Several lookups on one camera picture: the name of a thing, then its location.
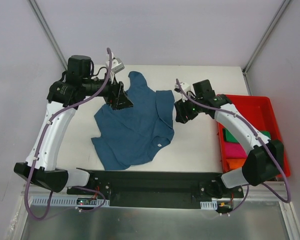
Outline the blue t shirt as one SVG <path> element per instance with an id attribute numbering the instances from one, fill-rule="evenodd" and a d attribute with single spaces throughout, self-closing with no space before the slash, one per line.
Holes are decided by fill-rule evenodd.
<path id="1" fill-rule="evenodd" d="M 106 171 L 151 162 L 175 134 L 172 91 L 153 91 L 137 71 L 131 71 L 128 77 L 127 95 L 133 107 L 113 110 L 105 104 L 94 115 L 100 137 L 91 138 L 91 142 Z"/>

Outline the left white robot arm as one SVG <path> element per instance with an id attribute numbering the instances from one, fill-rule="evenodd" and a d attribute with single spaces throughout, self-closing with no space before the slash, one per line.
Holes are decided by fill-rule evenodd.
<path id="1" fill-rule="evenodd" d="M 14 172 L 33 184 L 59 193 L 64 188 L 78 186 L 89 195 L 96 183 L 90 173 L 82 169 L 59 169 L 57 158 L 67 127 L 79 106 L 95 97 L 102 97 L 113 110 L 133 107 L 124 90 L 124 84 L 115 75 L 125 68 L 115 56 L 106 62 L 103 79 L 94 73 L 90 57 L 72 55 L 61 79 L 54 82 L 48 92 L 46 113 L 36 142 L 25 162 L 18 162 Z"/>

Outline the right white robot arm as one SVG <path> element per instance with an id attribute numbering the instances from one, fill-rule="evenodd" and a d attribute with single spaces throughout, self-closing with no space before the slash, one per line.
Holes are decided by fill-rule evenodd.
<path id="1" fill-rule="evenodd" d="M 195 94 L 185 91 L 176 81 L 175 91 L 182 97 L 176 101 L 176 121 L 182 124 L 200 113 L 209 115 L 224 126 L 238 141 L 246 154 L 243 166 L 223 173 L 215 184 L 215 192 L 227 197 L 234 187 L 258 186 L 284 172 L 284 145 L 279 139 L 270 139 L 257 130 L 225 94 L 216 94 L 209 80 L 193 84 Z"/>

